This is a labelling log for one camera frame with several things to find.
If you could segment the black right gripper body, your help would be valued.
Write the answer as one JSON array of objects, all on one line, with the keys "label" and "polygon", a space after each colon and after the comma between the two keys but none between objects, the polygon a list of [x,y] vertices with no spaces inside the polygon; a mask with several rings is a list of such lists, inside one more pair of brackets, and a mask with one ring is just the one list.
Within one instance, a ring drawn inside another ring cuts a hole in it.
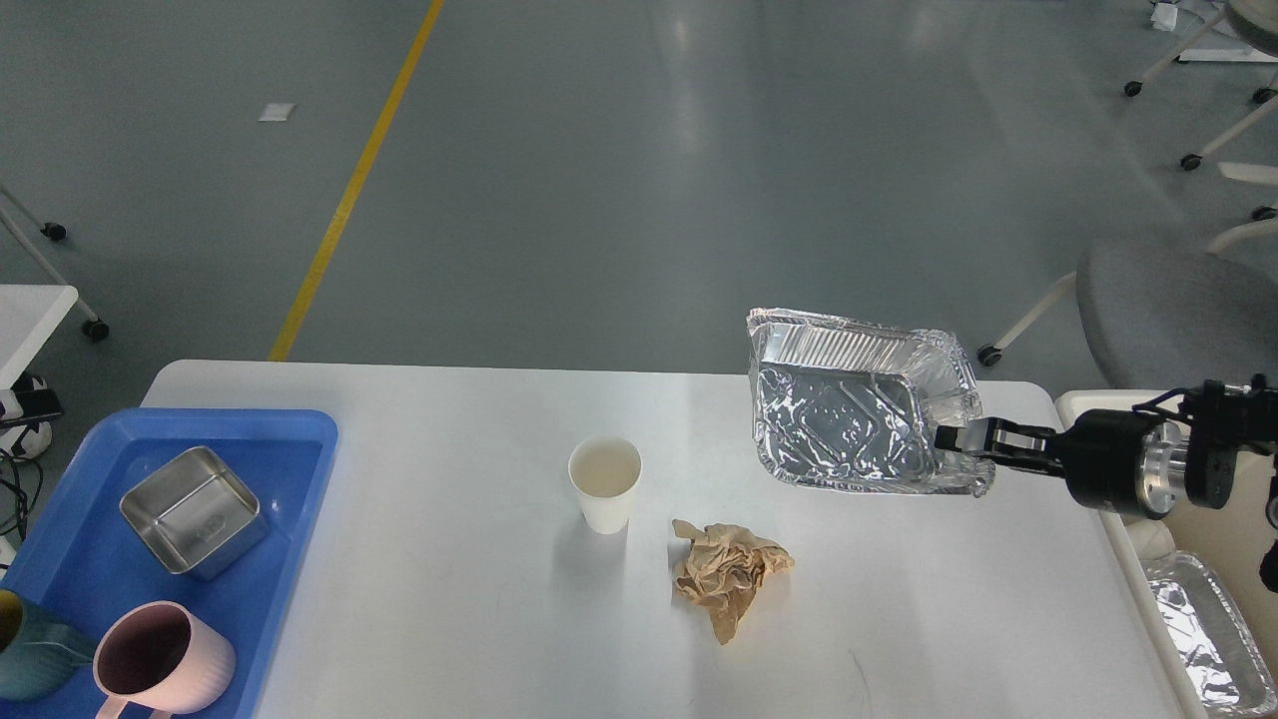
[{"label": "black right gripper body", "polygon": [[1088,410],[1056,435],[1053,458],[1086,508],[1158,520],[1187,497],[1185,433],[1159,415]]}]

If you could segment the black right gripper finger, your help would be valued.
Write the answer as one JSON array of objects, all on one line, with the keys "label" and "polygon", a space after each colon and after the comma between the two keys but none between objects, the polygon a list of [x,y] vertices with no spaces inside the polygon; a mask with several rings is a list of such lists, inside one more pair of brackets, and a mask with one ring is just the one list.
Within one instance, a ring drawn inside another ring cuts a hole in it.
[{"label": "black right gripper finger", "polygon": [[1066,478],[1065,467],[1057,458],[1045,451],[1045,441],[1031,438],[1026,446],[1005,444],[996,441],[994,444],[976,446],[961,444],[955,441],[950,451],[958,451],[967,456],[976,456],[998,464],[999,467],[1022,470],[1022,473],[1039,474],[1039,476]]},{"label": "black right gripper finger", "polygon": [[935,429],[935,447],[958,453],[1012,453],[1013,450],[1045,451],[1045,443],[1057,430],[1051,427],[1028,427],[1005,418],[979,418],[962,427]]}]

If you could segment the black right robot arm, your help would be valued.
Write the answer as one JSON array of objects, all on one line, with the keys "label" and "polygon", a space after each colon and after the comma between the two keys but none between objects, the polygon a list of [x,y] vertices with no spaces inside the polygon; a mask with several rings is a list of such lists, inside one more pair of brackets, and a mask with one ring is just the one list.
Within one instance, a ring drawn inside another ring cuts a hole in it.
[{"label": "black right robot arm", "polygon": [[979,418],[937,428],[933,444],[1062,478],[1085,508],[1166,518],[1182,497],[1222,510],[1238,453],[1275,455],[1275,387],[1255,374],[1247,384],[1205,381],[1128,409],[1090,409],[1061,430]]}]

